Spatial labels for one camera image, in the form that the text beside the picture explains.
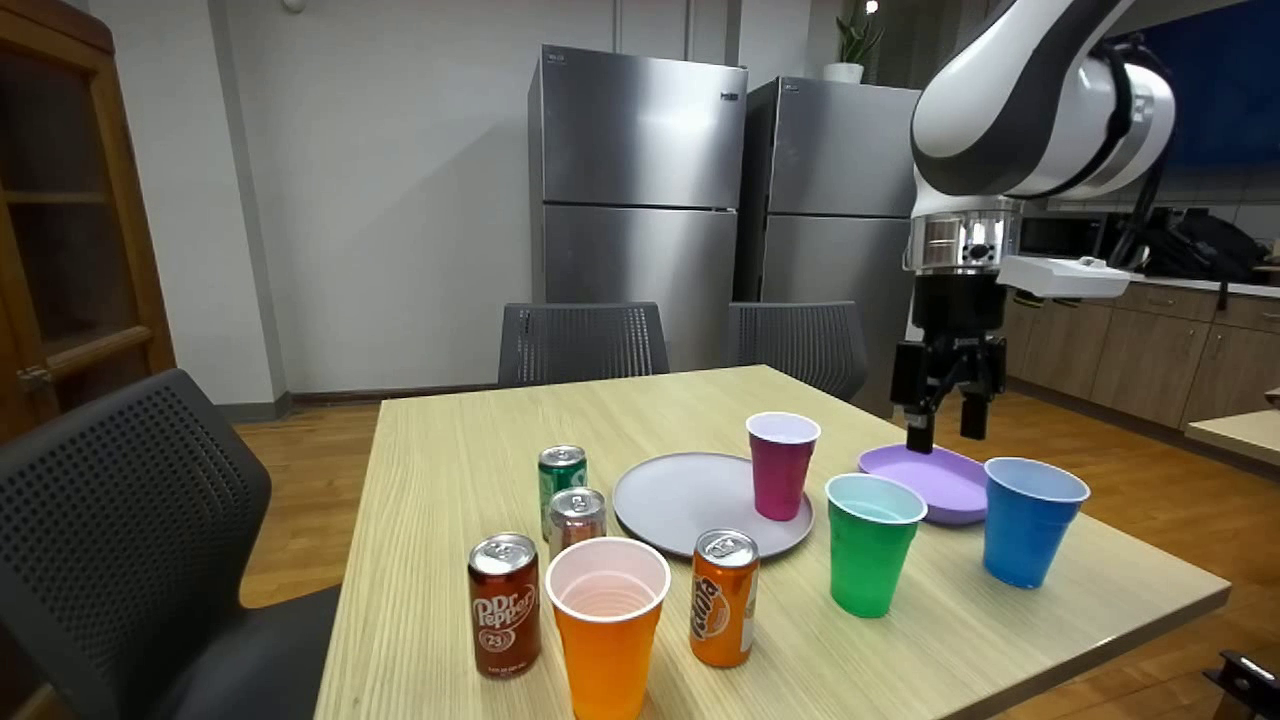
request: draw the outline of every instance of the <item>purple plate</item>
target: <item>purple plate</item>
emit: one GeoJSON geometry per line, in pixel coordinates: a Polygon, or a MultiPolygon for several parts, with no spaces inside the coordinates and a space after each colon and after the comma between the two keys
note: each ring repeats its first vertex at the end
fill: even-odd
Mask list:
{"type": "Polygon", "coordinates": [[[920,457],[888,442],[865,452],[855,466],[920,493],[927,525],[980,525],[989,515],[989,473],[973,457],[948,447],[920,457]]]}

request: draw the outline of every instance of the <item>stainless steel refrigerator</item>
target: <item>stainless steel refrigerator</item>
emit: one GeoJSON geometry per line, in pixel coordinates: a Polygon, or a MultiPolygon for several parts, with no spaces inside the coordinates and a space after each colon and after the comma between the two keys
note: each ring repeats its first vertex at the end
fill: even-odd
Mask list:
{"type": "Polygon", "coordinates": [[[670,368],[722,351],[748,76],[545,49],[532,91],[534,298],[654,298],[670,368]]]}
{"type": "Polygon", "coordinates": [[[913,274],[899,271],[915,200],[907,121],[920,91],[778,76],[748,95],[741,298],[855,298],[867,378],[888,417],[890,351],[913,274]]]}

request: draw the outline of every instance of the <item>refrigerator door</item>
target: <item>refrigerator door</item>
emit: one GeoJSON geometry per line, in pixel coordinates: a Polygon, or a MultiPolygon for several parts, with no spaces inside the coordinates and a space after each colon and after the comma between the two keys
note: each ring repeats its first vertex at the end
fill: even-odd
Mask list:
{"type": "Polygon", "coordinates": [[[758,298],[855,298],[867,384],[855,402],[888,417],[890,351],[907,329],[907,221],[766,215],[758,298]]]}
{"type": "Polygon", "coordinates": [[[777,91],[766,213],[913,213],[907,123],[920,91],[791,76],[765,91],[777,91]]]}
{"type": "Polygon", "coordinates": [[[744,67],[545,49],[538,200],[734,206],[744,67]]]}
{"type": "Polygon", "coordinates": [[[734,215],[664,206],[545,206],[545,298],[654,298],[670,368],[719,364],[734,215]]]}

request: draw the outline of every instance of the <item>white plate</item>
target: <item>white plate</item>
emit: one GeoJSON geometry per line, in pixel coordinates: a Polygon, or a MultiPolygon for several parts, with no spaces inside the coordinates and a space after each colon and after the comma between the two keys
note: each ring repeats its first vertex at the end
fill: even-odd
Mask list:
{"type": "Polygon", "coordinates": [[[636,462],[612,493],[617,520],[670,552],[691,556],[691,543],[707,528],[741,528],[754,538],[758,556],[778,556],[812,532],[807,497],[783,525],[766,520],[750,504],[750,462],[717,452],[675,452],[636,462]]]}

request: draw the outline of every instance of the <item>wooden table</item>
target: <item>wooden table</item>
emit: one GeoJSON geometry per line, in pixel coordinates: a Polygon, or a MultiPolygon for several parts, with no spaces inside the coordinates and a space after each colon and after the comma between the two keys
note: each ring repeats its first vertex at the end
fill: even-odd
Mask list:
{"type": "Polygon", "coordinates": [[[1280,466],[1280,406],[1200,418],[1188,423],[1188,435],[1280,466]]]}
{"type": "Polygon", "coordinates": [[[534,452],[585,442],[596,488],[664,452],[748,452],[744,417],[823,423],[817,528],[765,566],[754,652],[687,652],[687,562],[670,560],[644,714],[990,714],[1229,600],[1229,582],[1080,515],[1039,593],[980,566],[980,528],[922,528],[888,618],[827,600],[821,483],[903,433],[770,368],[388,398],[327,646],[319,714],[571,714],[545,605],[545,654],[514,681],[472,669],[468,546],[534,537],[534,452]]]}

